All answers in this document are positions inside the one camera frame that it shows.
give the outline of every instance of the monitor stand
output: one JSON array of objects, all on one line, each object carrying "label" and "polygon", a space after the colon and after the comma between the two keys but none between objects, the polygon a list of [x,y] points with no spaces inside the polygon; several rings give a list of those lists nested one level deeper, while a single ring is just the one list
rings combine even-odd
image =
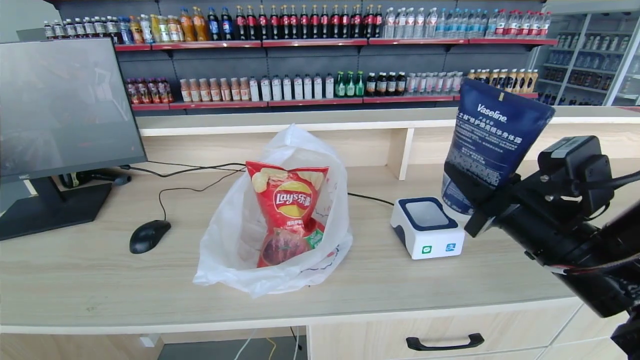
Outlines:
[{"label": "monitor stand", "polygon": [[31,180],[38,196],[20,199],[0,216],[0,240],[92,222],[111,183],[61,192],[51,177]]}]

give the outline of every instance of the red chip bag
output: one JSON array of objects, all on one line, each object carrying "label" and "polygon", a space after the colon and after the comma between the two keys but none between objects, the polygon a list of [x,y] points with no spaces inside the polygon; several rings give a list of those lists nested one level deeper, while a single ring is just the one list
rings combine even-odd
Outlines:
[{"label": "red chip bag", "polygon": [[267,223],[258,267],[278,265],[314,249],[322,241],[324,226],[311,215],[329,168],[285,170],[247,161],[246,169]]}]

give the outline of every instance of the computer mouse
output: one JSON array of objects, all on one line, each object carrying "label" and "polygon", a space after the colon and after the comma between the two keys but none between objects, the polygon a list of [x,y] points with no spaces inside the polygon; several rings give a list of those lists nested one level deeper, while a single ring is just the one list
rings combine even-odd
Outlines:
[{"label": "computer mouse", "polygon": [[153,220],[140,225],[131,235],[129,251],[132,254],[142,254],[153,249],[169,229],[171,224],[165,220]]}]

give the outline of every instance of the plastic bag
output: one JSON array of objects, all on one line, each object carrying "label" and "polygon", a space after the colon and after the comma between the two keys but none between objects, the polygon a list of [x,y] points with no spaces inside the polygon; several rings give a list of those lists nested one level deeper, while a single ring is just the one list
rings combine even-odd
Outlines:
[{"label": "plastic bag", "polygon": [[313,215],[324,225],[322,242],[279,265],[256,268],[267,227],[251,179],[243,173],[218,206],[200,241],[200,262],[193,282],[222,282],[254,298],[323,282],[353,243],[344,164],[329,145],[295,125],[279,132],[257,160],[284,168],[329,167]]}]

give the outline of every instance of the black handle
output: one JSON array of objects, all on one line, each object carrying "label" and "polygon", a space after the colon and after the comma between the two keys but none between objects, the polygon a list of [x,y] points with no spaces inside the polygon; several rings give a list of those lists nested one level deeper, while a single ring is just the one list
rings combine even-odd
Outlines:
[{"label": "black handle", "polygon": [[479,332],[475,334],[469,334],[469,343],[464,345],[454,345],[452,347],[426,347],[418,338],[407,338],[406,346],[415,351],[443,351],[443,350],[457,350],[460,348],[472,348],[477,347],[484,343],[484,338]]}]

